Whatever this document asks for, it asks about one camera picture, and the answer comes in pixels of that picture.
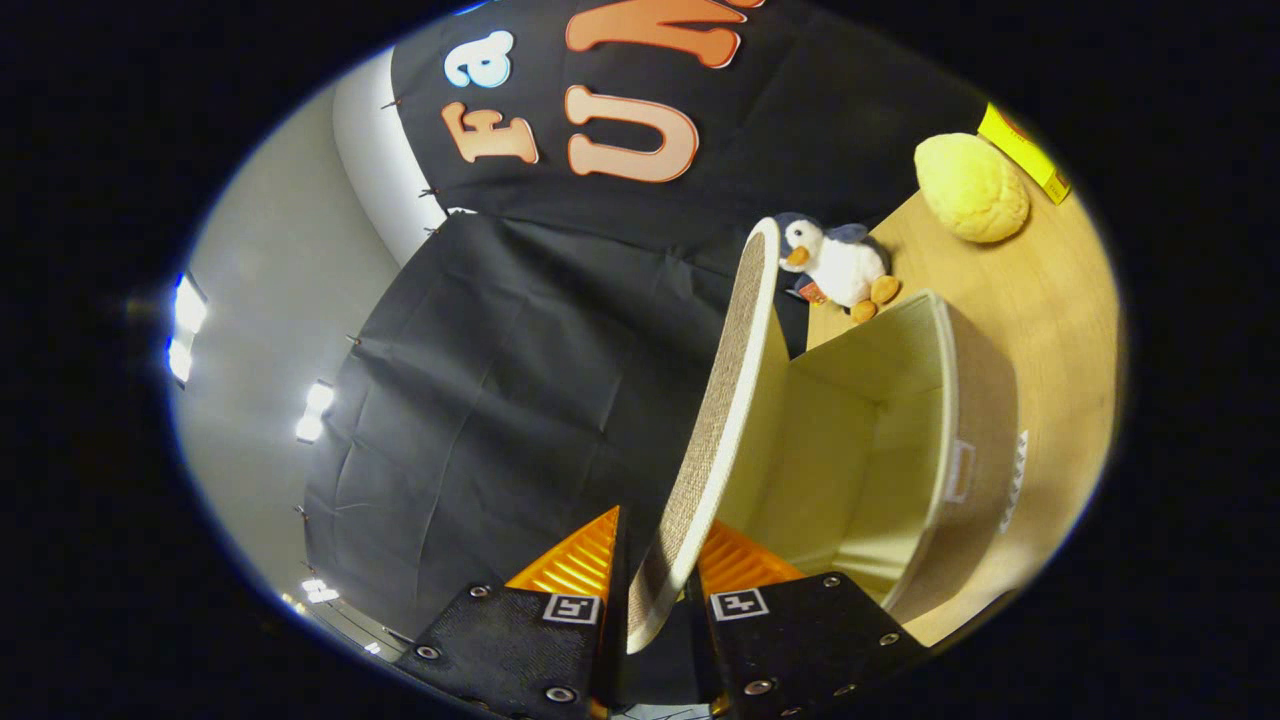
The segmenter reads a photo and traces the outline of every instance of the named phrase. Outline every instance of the penguin feet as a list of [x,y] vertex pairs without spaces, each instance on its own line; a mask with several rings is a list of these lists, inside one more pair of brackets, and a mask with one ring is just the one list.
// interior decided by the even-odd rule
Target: penguin feet
[[849,316],[852,318],[855,323],[865,323],[876,316],[876,304],[870,300],[863,300],[850,309]]
[[890,300],[893,300],[893,296],[901,288],[902,283],[893,275],[881,275],[872,282],[872,301],[877,305],[884,305]]

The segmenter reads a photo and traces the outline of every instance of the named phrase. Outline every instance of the light fixture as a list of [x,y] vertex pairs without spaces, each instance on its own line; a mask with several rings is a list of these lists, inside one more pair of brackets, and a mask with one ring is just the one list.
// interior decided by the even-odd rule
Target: light fixture
[[302,582],[302,589],[307,591],[307,602],[329,602],[338,600],[338,591],[325,587],[324,580],[312,578]]
[[177,337],[169,340],[169,370],[178,382],[184,383],[191,377],[191,348]]
[[338,600],[338,591],[325,588],[319,592],[307,593],[307,602],[329,602],[330,600]]
[[307,391],[307,414],[315,413],[319,415],[324,413],[329,405],[333,404],[333,387],[328,383],[316,380]]
[[298,441],[310,443],[320,438],[320,433],[324,430],[320,415],[330,405],[333,405],[333,386],[324,380],[312,383],[307,391],[307,409],[302,413],[302,419],[298,420],[298,427],[294,430]]
[[324,427],[320,424],[320,418],[316,418],[315,415],[303,415],[302,419],[298,420],[298,427],[294,432],[302,442],[315,442],[316,438],[320,437],[321,429],[324,429]]
[[187,378],[191,377],[191,347],[207,314],[205,295],[196,287],[196,281],[182,275],[173,295],[174,328],[169,338],[169,370],[182,388],[187,387]]
[[178,281],[178,292],[174,295],[173,311],[178,324],[192,333],[200,332],[200,325],[205,323],[205,316],[209,314],[204,295],[201,295],[200,290],[196,288],[196,283],[187,275],[182,275],[182,279]]

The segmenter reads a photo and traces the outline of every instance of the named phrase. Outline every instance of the white wall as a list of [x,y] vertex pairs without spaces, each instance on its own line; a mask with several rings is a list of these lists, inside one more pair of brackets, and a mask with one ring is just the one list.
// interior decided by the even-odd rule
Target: white wall
[[202,228],[188,266],[209,315],[174,392],[198,487],[259,571],[296,597],[306,550],[291,507],[311,446],[294,425],[399,272],[338,156],[333,99],[330,87],[279,127]]
[[404,137],[399,111],[388,102],[392,91],[392,53],[387,49],[356,65],[338,81],[333,127],[338,154],[365,214],[403,266],[428,238],[422,228],[438,228],[445,214]]

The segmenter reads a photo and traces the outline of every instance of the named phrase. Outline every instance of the yellow box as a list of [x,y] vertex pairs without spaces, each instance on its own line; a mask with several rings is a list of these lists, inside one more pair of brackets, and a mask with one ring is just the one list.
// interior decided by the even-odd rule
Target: yellow box
[[1044,151],[1027,137],[1023,128],[1014,124],[991,102],[987,102],[987,114],[983,115],[982,124],[978,126],[978,135],[989,140],[1012,161],[1021,165],[1027,174],[1039,183],[1055,205],[1062,204],[1066,193],[1071,191],[1071,183],[1062,177],[1061,170],[1053,167],[1048,155],[1044,155]]

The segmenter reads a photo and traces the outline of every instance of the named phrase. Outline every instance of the ceiling light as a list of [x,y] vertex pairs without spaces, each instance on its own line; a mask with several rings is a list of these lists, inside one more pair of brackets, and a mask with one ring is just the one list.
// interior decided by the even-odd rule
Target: ceiling light
[[178,282],[173,310],[178,324],[193,333],[200,332],[200,325],[204,324],[205,316],[209,314],[205,299],[201,297],[200,291],[196,290],[195,283],[187,275],[182,275],[182,279]]
[[320,414],[324,413],[329,405],[333,404],[333,388],[323,382],[316,382],[307,391],[307,413]]
[[180,382],[191,377],[191,350],[178,340],[169,341],[169,369]]
[[296,432],[298,439],[302,442],[315,442],[316,438],[320,437],[320,430],[323,429],[324,425],[320,424],[320,418],[316,418],[315,415],[303,415],[302,419],[298,420]]
[[325,588],[323,591],[308,592],[308,602],[329,602],[330,600],[338,600],[338,591],[333,588]]

